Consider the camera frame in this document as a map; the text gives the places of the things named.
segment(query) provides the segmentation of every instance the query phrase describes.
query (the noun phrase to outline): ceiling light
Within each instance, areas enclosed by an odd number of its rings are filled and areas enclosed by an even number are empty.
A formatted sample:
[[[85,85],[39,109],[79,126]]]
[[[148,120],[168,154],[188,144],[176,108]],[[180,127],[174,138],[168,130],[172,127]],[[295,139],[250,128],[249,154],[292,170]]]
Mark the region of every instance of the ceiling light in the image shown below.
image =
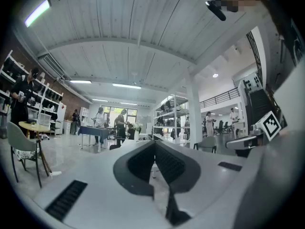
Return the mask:
[[[107,100],[95,99],[95,98],[92,98],[92,100],[94,100],[94,101],[101,101],[101,102],[108,102]]]
[[[124,84],[117,84],[117,83],[112,83],[113,86],[119,86],[119,87],[127,87],[127,88],[135,88],[135,89],[141,89],[140,86],[133,86],[133,85],[124,85]]]
[[[121,104],[136,105],[136,104],[130,104],[130,103],[121,103]]]
[[[45,0],[41,5],[39,5],[38,8],[35,9],[33,11],[33,13],[31,13],[29,15],[29,17],[25,20],[24,23],[25,23],[26,27],[29,27],[34,22],[34,20],[36,20],[50,6],[51,6],[51,4],[49,3],[49,0]]]
[[[76,80],[71,80],[70,81],[71,83],[85,83],[85,84],[92,84],[92,82],[91,81],[76,81]]]

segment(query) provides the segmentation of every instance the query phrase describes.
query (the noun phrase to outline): round table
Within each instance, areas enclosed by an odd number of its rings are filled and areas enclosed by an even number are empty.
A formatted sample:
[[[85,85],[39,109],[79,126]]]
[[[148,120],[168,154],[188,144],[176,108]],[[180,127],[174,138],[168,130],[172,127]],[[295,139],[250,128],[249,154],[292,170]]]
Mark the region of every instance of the round table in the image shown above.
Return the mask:
[[[28,135],[29,135],[29,132],[30,131],[34,131],[36,132],[37,134],[37,143],[39,145],[39,150],[40,150],[40,154],[41,154],[41,160],[42,160],[42,163],[43,163],[43,166],[44,166],[44,169],[47,173],[47,176],[49,176],[49,173],[47,172],[47,169],[46,167],[48,168],[49,172],[52,172],[50,167],[49,167],[49,164],[42,152],[42,148],[41,148],[41,140],[39,138],[39,132],[48,132],[50,131],[50,129],[48,127],[46,127],[45,125],[39,125],[39,124],[29,124],[29,123],[26,123],[25,121],[20,121],[18,123],[21,127],[27,129],[27,135],[26,137],[28,138]]]

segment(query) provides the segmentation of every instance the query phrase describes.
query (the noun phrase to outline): gray chair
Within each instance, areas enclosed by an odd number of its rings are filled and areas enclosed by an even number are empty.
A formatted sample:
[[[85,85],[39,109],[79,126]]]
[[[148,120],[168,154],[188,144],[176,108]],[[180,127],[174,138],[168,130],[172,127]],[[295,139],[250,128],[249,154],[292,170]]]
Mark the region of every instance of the gray chair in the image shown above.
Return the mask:
[[[207,136],[201,142],[198,143],[197,150],[198,150],[199,147],[201,147],[201,148],[211,148],[212,153],[216,154],[217,144],[216,144],[215,137]]]
[[[18,178],[17,178],[17,174],[16,174],[15,165],[14,165],[13,147],[17,150],[20,150],[20,151],[34,151],[35,152],[35,157],[31,158],[29,160],[35,161],[35,163],[36,163],[36,171],[37,171],[38,182],[39,182],[39,186],[41,187],[41,181],[40,181],[39,170],[38,170],[38,154],[37,154],[38,140],[33,142],[33,141],[30,141],[29,139],[27,139],[26,136],[21,131],[21,129],[12,122],[7,123],[7,131],[8,131],[8,141],[9,141],[9,144],[10,144],[11,161],[12,161],[12,164],[13,164],[13,169],[14,169],[16,181],[19,182]],[[21,159],[21,163],[22,163],[22,166],[23,166],[24,170],[26,171],[25,159],[24,159],[24,162]],[[42,161],[42,163],[43,163],[43,166],[44,166],[44,169],[45,169],[46,173],[48,174],[48,172],[46,170],[46,166],[45,166],[43,161]]]

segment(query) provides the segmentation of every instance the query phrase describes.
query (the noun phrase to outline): metal shelving rack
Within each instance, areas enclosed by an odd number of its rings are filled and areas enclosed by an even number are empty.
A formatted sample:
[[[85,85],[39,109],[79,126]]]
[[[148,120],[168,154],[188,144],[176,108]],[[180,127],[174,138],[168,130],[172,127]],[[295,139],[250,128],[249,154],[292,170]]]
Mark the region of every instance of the metal shelving rack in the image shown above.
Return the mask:
[[[158,115],[158,116],[155,116],[155,111],[162,111],[161,110],[161,105],[162,104],[165,104],[167,101],[170,101],[170,104],[171,104],[171,109],[173,109],[173,111],[169,112],[169,113],[165,113],[165,114],[161,114],[161,115]],[[153,123],[153,129],[154,128],[174,128],[175,129],[175,135],[177,135],[177,129],[190,129],[189,126],[182,126],[182,127],[177,127],[177,118],[178,117],[181,117],[181,116],[185,116],[185,115],[188,115],[185,111],[181,111],[181,110],[177,110],[177,106],[180,106],[184,103],[188,102],[188,99],[186,97],[182,97],[182,96],[178,96],[176,93],[172,94],[171,96],[167,97],[166,100],[164,100],[163,102],[161,102],[159,105],[160,107],[158,108],[154,108],[153,109],[153,119],[158,119],[160,117],[167,117],[167,118],[174,118],[174,126],[154,126],[155,124]],[[169,108],[164,105],[164,109],[165,110],[169,110]],[[154,138],[154,136],[164,140],[164,141],[167,141],[168,140],[166,138],[162,138],[161,136],[158,136],[154,133],[152,129],[152,138]]]
[[[12,55],[11,55],[12,52],[13,52],[13,50],[10,51],[10,53],[9,53],[8,56],[5,58],[5,60],[7,60],[8,58],[10,58],[10,59],[14,62],[14,64],[15,64],[17,67],[19,67],[24,73],[29,74],[29,72],[28,72],[26,69],[24,69],[24,68],[23,68],[23,67],[13,58],[13,57],[12,57]],[[1,66],[1,68],[0,68],[0,76],[3,76],[4,78],[6,78],[6,79],[7,79],[8,81],[10,81],[11,83],[15,83],[16,81],[15,81],[12,77],[10,77],[10,76],[7,75],[4,71],[2,71],[3,67],[4,67],[4,65],[2,64],[2,66]],[[47,83],[47,84],[45,85],[44,83],[42,83],[41,81],[39,81],[39,80],[37,80],[37,79],[35,79],[35,81],[38,82],[38,83],[40,83],[42,86],[44,86],[44,87],[45,87],[45,90],[44,90],[43,95],[40,95],[40,94],[38,94],[38,93],[36,93],[36,92],[33,92],[34,95],[37,95],[38,97],[41,98],[40,106],[39,106],[39,107],[31,106],[29,103],[27,103],[28,107],[34,108],[34,109],[38,109],[38,110],[39,110],[39,113],[38,113],[39,116],[40,116],[40,114],[41,114],[42,111],[44,111],[44,113],[46,113],[46,112],[48,112],[48,113],[57,113],[57,112],[55,112],[55,111],[51,111],[50,109],[43,108],[43,107],[42,107],[42,102],[43,102],[44,100],[47,100],[47,101],[49,101],[49,102],[51,102],[51,103],[53,103],[53,104],[59,105],[60,102],[58,103],[58,102],[55,102],[55,101],[53,101],[53,100],[47,98],[47,97],[45,96],[45,94],[46,94],[47,90],[51,90],[51,91],[55,92],[57,95],[59,95],[59,96],[62,97],[62,96],[63,96],[63,93],[60,94],[60,93],[58,93],[57,91],[51,89],[51,88],[49,87],[49,83]],[[5,96],[5,97],[10,97],[9,94],[7,94],[7,93],[5,93],[5,92],[3,92],[3,91],[0,90],[0,96],[1,96],[1,95]]]

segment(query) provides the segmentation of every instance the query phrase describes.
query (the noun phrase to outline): black vent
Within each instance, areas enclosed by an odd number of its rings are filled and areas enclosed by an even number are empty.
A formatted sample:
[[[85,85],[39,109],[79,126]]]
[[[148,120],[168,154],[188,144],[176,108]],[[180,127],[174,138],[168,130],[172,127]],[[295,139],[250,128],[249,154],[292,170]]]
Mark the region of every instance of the black vent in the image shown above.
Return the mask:
[[[86,188],[87,183],[73,181],[61,194],[46,208],[46,212],[62,221],[74,203]]]
[[[242,166],[238,166],[238,165],[227,163],[227,162],[220,162],[218,165],[222,166],[224,168],[230,169],[230,170],[235,170],[235,171],[240,171],[243,168]]]

